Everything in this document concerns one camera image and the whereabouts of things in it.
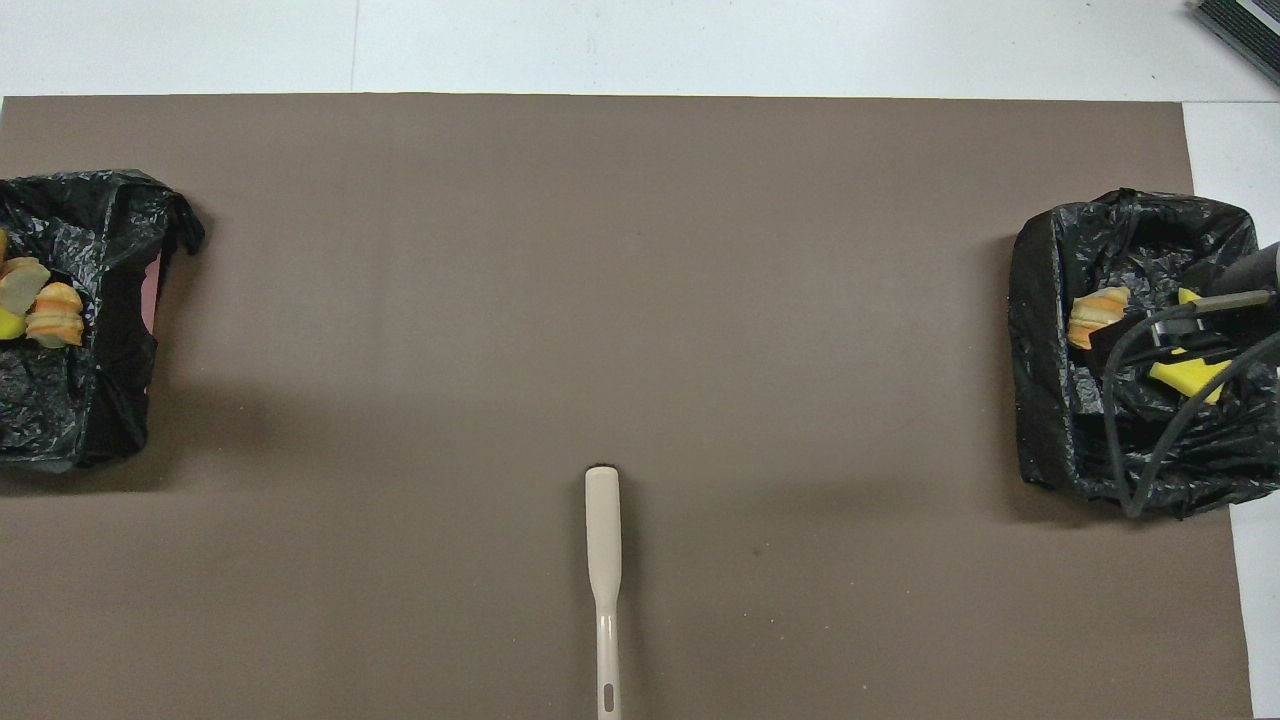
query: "black cable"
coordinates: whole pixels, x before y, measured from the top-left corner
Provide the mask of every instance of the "black cable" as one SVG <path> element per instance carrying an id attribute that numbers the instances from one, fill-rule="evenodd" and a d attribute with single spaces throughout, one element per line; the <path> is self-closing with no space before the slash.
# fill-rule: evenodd
<path id="1" fill-rule="evenodd" d="M 1116 429 L 1116 370 L 1119 370 L 1120 365 L 1124 363 L 1124 356 L 1129 350 L 1129 346 L 1133 345 L 1134 341 L 1137 341 L 1143 333 L 1149 331 L 1156 323 L 1162 323 L 1175 318 L 1193 316 L 1196 316 L 1196 306 L 1187 304 L 1174 305 L 1172 307 L 1161 310 L 1139 320 L 1134 327 L 1129 328 L 1123 336 L 1120 336 L 1120 340 L 1117 340 L 1115 346 L 1111 347 L 1111 355 L 1107 356 L 1107 364 L 1102 370 L 1102 427 L 1107 436 L 1107 457 L 1111 462 L 1111 479 L 1115 483 L 1116 489 L 1120 492 L 1120 506 L 1124 509 L 1125 514 L 1130 516 L 1134 516 L 1130 512 L 1133 498 L 1129 495 L 1129 479 L 1124 470 L 1124 454 L 1120 451 L 1120 430 Z"/>
<path id="2" fill-rule="evenodd" d="M 1151 500 L 1151 488 L 1156 483 L 1156 475 L 1160 474 L 1160 465 L 1165 461 L 1165 455 L 1167 455 L 1174 447 L 1174 442 L 1178 441 L 1178 436 L 1180 436 L 1187 428 L 1192 418 L 1194 418 L 1196 414 L 1199 413 L 1201 407 L 1204 406 L 1208 396 L 1213 395 L 1213 391 L 1230 382 L 1231 378 L 1235 378 L 1248 370 L 1249 365 L 1258 361 L 1258 359 L 1276 346 L 1280 346 L 1280 332 L 1272 333 L 1251 345 L 1248 350 L 1235 356 L 1230 365 L 1222 368 L 1216 375 L 1213 375 L 1213 379 L 1202 387 L 1199 392 L 1183 404 L 1174 418 L 1169 420 L 1169 424 L 1165 427 L 1165 432 L 1160 433 L 1160 439 L 1156 441 L 1156 447 L 1151 451 L 1147 466 L 1143 469 L 1142 477 L 1138 478 L 1138 486 L 1134 488 L 1133 493 L 1133 502 L 1124 506 L 1125 515 L 1137 518 L 1142 514 L 1143 506 L 1147 505 L 1148 500 Z M 1107 364 L 1110 365 L 1110 357 L 1107 360 Z"/>

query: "brown table surface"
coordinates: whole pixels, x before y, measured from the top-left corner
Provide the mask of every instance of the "brown table surface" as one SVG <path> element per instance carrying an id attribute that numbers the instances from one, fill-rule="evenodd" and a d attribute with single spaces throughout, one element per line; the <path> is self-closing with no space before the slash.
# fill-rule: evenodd
<path id="1" fill-rule="evenodd" d="M 96 168 L 209 246 L 147 450 L 0 486 L 0 716 L 590 717 L 603 460 L 630 717 L 1249 714 L 1228 515 L 1015 462 L 1011 238 L 1190 191 L 1176 105 L 5 100 Z"/>

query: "black plastic bag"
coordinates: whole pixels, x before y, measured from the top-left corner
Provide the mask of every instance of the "black plastic bag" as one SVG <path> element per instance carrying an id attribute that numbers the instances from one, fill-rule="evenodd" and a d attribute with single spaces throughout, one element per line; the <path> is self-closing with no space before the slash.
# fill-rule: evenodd
<path id="1" fill-rule="evenodd" d="M 84 302 L 82 346 L 0 341 L 0 466 L 64 471 L 142 450 L 156 341 L 142 318 L 146 269 L 204 228 L 173 190 L 137 170 L 0 181 L 9 258 L 33 256 Z"/>
<path id="2" fill-rule="evenodd" d="M 1116 409 L 1128 487 L 1112 480 L 1102 421 L 1101 378 L 1068 345 L 1071 302 L 1126 286 L 1130 309 L 1176 304 L 1179 287 L 1202 290 L 1256 252 L 1244 210 L 1203 197 L 1120 190 L 1060 205 L 1027 222 L 1014 245 L 1009 334 L 1014 356 L 1018 451 L 1028 483 L 1087 500 L 1129 497 L 1151 450 L 1184 397 L 1129 366 L 1116 375 Z M 1215 328 L 1239 347 L 1257 340 L 1249 318 Z M 1280 488 L 1275 357 L 1222 388 L 1174 445 L 1143 507 L 1185 518 Z"/>

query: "white floor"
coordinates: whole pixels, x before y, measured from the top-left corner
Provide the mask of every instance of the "white floor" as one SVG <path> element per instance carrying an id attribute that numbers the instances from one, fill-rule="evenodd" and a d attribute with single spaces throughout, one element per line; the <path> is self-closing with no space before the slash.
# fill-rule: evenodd
<path id="1" fill-rule="evenodd" d="M 1180 0 L 5 0 L 0 38 L 0 96 L 1181 101 L 1197 191 L 1249 209 L 1263 242 L 1280 237 L 1280 86 Z M 1280 716 L 1280 496 L 1231 521 L 1254 714 Z"/>

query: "trash bag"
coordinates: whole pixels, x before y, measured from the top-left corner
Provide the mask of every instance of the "trash bag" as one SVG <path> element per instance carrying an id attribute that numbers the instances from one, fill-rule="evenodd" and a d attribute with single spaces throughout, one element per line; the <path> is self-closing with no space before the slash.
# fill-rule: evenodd
<path id="1" fill-rule="evenodd" d="M 1102 380 L 1084 351 L 1066 342 L 1074 299 L 1125 286 L 1130 311 L 1161 310 L 1178 302 L 1179 287 L 1199 292 L 1257 250 L 1248 213 L 1184 195 L 1119 190 L 1028 220 L 1009 275 L 1023 479 L 1091 501 L 1128 501 L 1152 447 L 1185 400 L 1149 379 L 1144 366 L 1117 373 L 1116 421 L 1128 477 L 1128 484 L 1117 487 L 1103 429 Z M 1257 324 L 1236 318 L 1215 331 L 1243 348 L 1258 337 Z M 1274 355 L 1224 386 L 1219 402 L 1202 407 L 1172 446 L 1142 511 L 1187 518 L 1280 488 L 1276 386 Z"/>
<path id="2" fill-rule="evenodd" d="M 0 181 L 9 258 L 33 256 L 84 304 L 82 346 L 0 341 L 0 466 L 64 471 L 142 450 L 156 341 L 142 316 L 147 266 L 205 232 L 182 195 L 137 170 Z"/>

